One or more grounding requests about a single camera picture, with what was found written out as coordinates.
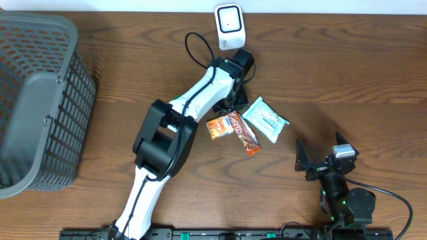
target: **white background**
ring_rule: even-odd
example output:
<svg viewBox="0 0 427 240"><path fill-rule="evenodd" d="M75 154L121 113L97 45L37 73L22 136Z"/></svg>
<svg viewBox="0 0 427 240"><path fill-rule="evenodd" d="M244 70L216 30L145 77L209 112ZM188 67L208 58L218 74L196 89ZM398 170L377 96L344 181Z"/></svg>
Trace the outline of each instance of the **white background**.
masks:
<svg viewBox="0 0 427 240"><path fill-rule="evenodd" d="M427 0L0 0L4 10L213 13L237 3L246 13L427 14Z"/></svg>

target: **silver metal part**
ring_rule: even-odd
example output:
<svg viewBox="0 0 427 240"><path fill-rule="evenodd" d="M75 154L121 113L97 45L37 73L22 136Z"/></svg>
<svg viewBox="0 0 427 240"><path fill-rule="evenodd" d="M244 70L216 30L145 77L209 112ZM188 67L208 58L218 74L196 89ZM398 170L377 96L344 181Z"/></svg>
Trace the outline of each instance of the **silver metal part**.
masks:
<svg viewBox="0 0 427 240"><path fill-rule="evenodd" d="M332 152L335 158L351 157L356 154L356 151L350 144L337 145L332 147Z"/></svg>

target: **wood grain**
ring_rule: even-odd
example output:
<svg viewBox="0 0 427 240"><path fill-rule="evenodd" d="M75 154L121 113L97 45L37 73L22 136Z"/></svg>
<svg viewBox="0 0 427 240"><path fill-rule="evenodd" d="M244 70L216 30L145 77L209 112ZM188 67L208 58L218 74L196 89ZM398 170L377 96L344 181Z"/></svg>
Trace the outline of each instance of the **wood grain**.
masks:
<svg viewBox="0 0 427 240"><path fill-rule="evenodd" d="M57 13L79 31L79 50L99 83L78 178L56 193L26 191L0 201L0 239L57 239L62 229L96 229L117 219L134 178L131 147L147 108L187 91L204 69L187 56L189 31L219 52L212 14ZM281 227L328 220L318 182L294 172L295 139L321 161L340 130L361 152L358 181L411 202L405 239L427 230L427 18L387 15L247 14L246 48L257 64L246 85L291 124L276 144L254 129L262 152L246 157L235 135L212 141L203 123L179 174L165 186L153 222L175 227ZM208 59L196 40L191 49ZM395 236L408 211L377 195L373 227Z"/></svg>

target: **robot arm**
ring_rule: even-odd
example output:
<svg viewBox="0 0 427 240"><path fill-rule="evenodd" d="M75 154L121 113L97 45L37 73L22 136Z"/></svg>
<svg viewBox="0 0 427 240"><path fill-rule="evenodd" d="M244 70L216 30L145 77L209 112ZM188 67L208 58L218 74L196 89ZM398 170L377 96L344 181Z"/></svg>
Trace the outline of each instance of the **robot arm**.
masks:
<svg viewBox="0 0 427 240"><path fill-rule="evenodd" d="M208 67L202 79L187 93L168 104L157 100L149 108L133 145L133 152L137 155L135 183L121 217L110 225L109 238L139 240L143 237L151 225L151 214L163 186L170 177L176 175L189 155L200 119L214 105L220 106L224 113L224 110L239 110L248 102L243 82L254 64L252 54L240 49L232 59L219 57L215 61L215 78L191 100L182 122L181 113L185 102L209 82L214 67ZM172 159L177 148L178 134L172 139L158 131L158 127L167 127L176 133L182 128L179 151L174 162ZM167 176L160 181L147 180L147 177L156 179L164 174Z"/></svg>

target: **plastic crate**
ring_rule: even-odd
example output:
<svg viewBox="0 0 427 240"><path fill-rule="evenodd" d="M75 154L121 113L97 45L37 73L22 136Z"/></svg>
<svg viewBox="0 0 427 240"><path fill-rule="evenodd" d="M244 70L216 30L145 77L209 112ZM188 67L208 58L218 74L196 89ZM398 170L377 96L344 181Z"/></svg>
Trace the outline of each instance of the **plastic crate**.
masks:
<svg viewBox="0 0 427 240"><path fill-rule="evenodd" d="M73 183L95 83L66 18L0 13L0 198Z"/></svg>

